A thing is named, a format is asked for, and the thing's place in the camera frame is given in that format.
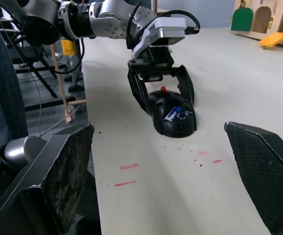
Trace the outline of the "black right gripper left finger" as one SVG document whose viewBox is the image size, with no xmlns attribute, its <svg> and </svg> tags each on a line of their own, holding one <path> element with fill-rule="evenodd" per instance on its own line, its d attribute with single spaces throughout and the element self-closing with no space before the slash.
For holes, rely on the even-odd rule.
<svg viewBox="0 0 283 235">
<path fill-rule="evenodd" d="M 0 198 L 0 235 L 62 235 L 85 188 L 94 126 L 54 134 Z"/>
</svg>

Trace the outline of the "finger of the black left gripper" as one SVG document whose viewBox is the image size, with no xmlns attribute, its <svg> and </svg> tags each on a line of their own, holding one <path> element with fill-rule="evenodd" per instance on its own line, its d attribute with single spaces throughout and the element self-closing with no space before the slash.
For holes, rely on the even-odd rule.
<svg viewBox="0 0 283 235">
<path fill-rule="evenodd" d="M 186 67 L 181 65 L 178 68 L 172 68 L 171 76 L 177 78 L 179 82 L 177 88 L 179 89 L 182 97 L 185 98 L 191 104 L 191 106 L 193 106 L 195 93 L 192 80 Z"/>
<path fill-rule="evenodd" d="M 133 70 L 128 71 L 127 77 L 133 97 L 148 115 L 153 115 L 152 104 L 149 99 L 144 80 L 139 77 L 139 74 L 136 71 Z"/>
</svg>

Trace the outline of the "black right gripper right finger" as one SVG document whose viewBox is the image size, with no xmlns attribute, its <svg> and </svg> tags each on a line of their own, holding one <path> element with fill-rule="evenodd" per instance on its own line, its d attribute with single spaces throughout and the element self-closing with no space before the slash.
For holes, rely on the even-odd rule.
<svg viewBox="0 0 283 235">
<path fill-rule="evenodd" d="M 275 133 L 236 122 L 224 130 L 239 175 L 272 235 L 283 235 L 283 140 Z"/>
</svg>

